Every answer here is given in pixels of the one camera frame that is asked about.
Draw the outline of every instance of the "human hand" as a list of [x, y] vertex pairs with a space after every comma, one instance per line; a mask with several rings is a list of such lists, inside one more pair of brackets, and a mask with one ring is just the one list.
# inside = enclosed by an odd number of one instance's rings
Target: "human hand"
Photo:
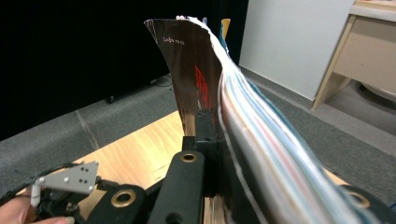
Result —
[[7, 224], [74, 224], [72, 217], [52, 217], [37, 221], [35, 209], [30, 205], [30, 197], [22, 194], [0, 207], [0, 223]]

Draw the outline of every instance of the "bolt hole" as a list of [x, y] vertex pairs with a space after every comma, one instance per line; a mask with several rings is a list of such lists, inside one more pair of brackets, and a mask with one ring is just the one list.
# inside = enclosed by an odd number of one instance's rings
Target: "bolt hole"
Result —
[[186, 160], [186, 161], [192, 161], [193, 159], [194, 159], [194, 155], [192, 155], [192, 154], [186, 154], [186, 155], [184, 155], [184, 160]]
[[117, 197], [117, 201], [120, 203], [125, 203], [130, 199], [131, 199], [131, 195], [126, 193], [121, 194], [119, 197]]
[[194, 162], [197, 160], [197, 156], [192, 153], [186, 153], [180, 157], [184, 162]]
[[182, 221], [183, 218], [179, 213], [170, 213], [165, 219], [166, 224], [181, 224]]
[[352, 195], [352, 197], [356, 200], [356, 203], [358, 204], [358, 206], [362, 207], [362, 208], [369, 208], [370, 207], [370, 202], [369, 200], [364, 197], [363, 195], [357, 193], [357, 192], [353, 192], [350, 191], [349, 192], [350, 195]]

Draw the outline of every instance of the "white wall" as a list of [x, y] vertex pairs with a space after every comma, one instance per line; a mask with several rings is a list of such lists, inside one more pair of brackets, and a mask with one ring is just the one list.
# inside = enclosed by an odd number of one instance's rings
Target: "white wall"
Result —
[[249, 0], [239, 65], [313, 101], [353, 3]]

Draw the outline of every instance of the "wooden table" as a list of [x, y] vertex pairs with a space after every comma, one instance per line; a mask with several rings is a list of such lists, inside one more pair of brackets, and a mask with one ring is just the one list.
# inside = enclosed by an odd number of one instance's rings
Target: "wooden table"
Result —
[[[183, 135], [180, 116], [175, 111], [77, 162], [99, 161], [98, 174], [103, 179], [146, 189], [165, 177], [170, 161], [181, 150]], [[337, 184], [346, 183], [330, 172], [328, 174]], [[85, 218], [103, 195], [103, 191], [96, 190], [80, 203]]]

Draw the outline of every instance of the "cable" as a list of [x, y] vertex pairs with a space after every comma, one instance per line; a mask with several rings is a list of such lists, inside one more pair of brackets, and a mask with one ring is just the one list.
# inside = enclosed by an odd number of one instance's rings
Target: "cable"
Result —
[[38, 175], [32, 176], [30, 177], [27, 181], [25, 181], [23, 184], [17, 186], [14, 190], [9, 190], [7, 193], [5, 193], [1, 198], [0, 198], [0, 206], [2, 206], [3, 204], [9, 202], [11, 199], [15, 198], [17, 196], [17, 193], [20, 192], [23, 189], [26, 189], [27, 187], [29, 187], [30, 185], [35, 183], [35, 180], [38, 179], [40, 176], [43, 175], [49, 175], [50, 173], [53, 173], [55, 171], [58, 171], [60, 169], [63, 168], [71, 168], [73, 166], [77, 166], [80, 165], [80, 163], [74, 163], [74, 162], [67, 162], [64, 163], [60, 166], [56, 166], [53, 168], [50, 168]]
[[169, 87], [169, 86], [172, 86], [173, 85], [173, 82], [171, 82], [170, 84], [166, 84], [166, 85], [160, 85], [160, 84], [158, 84], [157, 83], [157, 80], [154, 82], [154, 84], [156, 85], [156, 86], [158, 86], [158, 87]]

